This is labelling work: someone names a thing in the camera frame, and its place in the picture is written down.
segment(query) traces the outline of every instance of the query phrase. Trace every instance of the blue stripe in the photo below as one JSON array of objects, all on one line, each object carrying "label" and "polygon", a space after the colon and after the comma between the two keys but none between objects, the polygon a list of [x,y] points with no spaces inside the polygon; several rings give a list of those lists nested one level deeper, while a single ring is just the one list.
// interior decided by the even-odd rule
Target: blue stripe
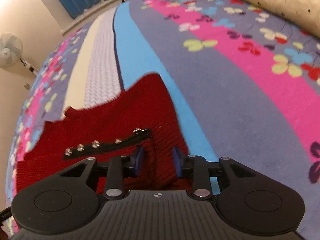
[{"label": "blue stripe", "polygon": [[114,20],[116,48],[124,88],[128,89],[146,73],[158,72],[172,98],[189,153],[203,156],[208,161],[218,161],[198,120],[179,88],[149,43],[144,39],[135,22],[131,19],[129,5],[130,2],[121,4],[116,11]]}]

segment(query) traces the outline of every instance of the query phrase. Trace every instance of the red knit sweater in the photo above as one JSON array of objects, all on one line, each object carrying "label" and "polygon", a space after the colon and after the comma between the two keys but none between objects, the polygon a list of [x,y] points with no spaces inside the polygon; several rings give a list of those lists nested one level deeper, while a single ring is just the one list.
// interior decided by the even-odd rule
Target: red knit sweater
[{"label": "red knit sweater", "polygon": [[[69,108],[63,121],[46,122],[35,148],[17,164],[17,191],[60,171],[84,158],[64,161],[68,147],[88,145],[97,140],[113,143],[126,139],[136,128],[150,129],[151,138],[140,143],[145,148],[141,175],[124,180],[126,189],[190,189],[189,180],[177,179],[172,162],[172,148],[188,149],[181,135],[170,95],[158,74],[142,77],[113,101],[91,109]],[[131,155],[136,146],[94,155],[107,161],[115,155]],[[100,178],[97,193],[103,192],[105,178]]]}]

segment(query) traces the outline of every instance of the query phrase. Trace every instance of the white electric fan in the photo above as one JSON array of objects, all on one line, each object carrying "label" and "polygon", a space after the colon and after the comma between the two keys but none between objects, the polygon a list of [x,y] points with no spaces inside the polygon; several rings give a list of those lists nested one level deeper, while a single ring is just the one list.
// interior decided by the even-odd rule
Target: white electric fan
[{"label": "white electric fan", "polygon": [[16,35],[3,33],[0,36],[0,67],[11,66],[20,60],[26,68],[37,75],[36,69],[21,58],[22,50],[22,41]]}]

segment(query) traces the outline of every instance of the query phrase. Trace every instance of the bed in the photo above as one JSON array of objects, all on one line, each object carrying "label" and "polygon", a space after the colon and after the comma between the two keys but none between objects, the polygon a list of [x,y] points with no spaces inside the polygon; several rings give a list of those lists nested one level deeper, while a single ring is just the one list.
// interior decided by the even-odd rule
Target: bed
[{"label": "bed", "polygon": [[108,102],[149,72],[166,84],[190,154],[229,156],[293,188],[306,205],[298,232],[320,238],[320,41],[242,0],[132,0],[63,41],[22,108],[7,205],[45,121]]}]

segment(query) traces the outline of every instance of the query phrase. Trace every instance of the fan pole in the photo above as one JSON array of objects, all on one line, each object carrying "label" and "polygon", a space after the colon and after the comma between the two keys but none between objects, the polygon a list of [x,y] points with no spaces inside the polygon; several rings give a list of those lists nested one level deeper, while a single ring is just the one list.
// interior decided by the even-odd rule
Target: fan pole
[{"label": "fan pole", "polygon": [[22,64],[28,69],[30,70],[34,75],[38,75],[38,71],[26,60],[22,60],[20,59],[20,61],[22,62]]}]

